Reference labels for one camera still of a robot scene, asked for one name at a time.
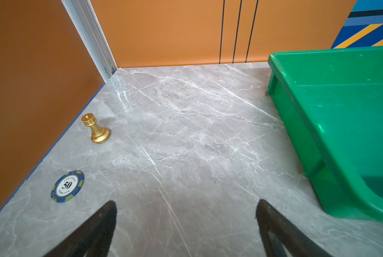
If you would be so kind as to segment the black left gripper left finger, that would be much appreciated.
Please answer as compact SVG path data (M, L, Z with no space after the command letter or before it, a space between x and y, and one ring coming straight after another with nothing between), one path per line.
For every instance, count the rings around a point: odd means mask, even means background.
M106 257L116 223L116 204L114 201L108 201L46 256Z

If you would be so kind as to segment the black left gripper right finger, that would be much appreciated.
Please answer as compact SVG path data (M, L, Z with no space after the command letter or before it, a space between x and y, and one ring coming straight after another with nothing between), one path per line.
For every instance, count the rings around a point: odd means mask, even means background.
M259 200L256 219L268 257L286 257L288 253L293 257L330 256L264 199Z

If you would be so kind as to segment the green plastic storage tray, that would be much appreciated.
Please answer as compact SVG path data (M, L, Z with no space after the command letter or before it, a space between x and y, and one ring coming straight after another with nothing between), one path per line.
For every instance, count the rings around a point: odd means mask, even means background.
M383 47L280 51L268 86L326 213L383 222Z

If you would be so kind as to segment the blue poker chip 50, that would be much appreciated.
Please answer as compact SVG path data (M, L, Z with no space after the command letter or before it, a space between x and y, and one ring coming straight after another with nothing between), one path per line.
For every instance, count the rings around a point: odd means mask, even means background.
M70 171L60 177L51 189L51 199L57 203L64 203L74 198L84 184L84 173L80 170Z

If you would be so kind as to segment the aluminium corner post left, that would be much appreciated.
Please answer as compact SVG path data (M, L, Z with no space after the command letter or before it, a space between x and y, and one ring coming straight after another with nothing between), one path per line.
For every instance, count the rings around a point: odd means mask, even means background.
M104 82L118 67L90 0L62 0L73 25Z

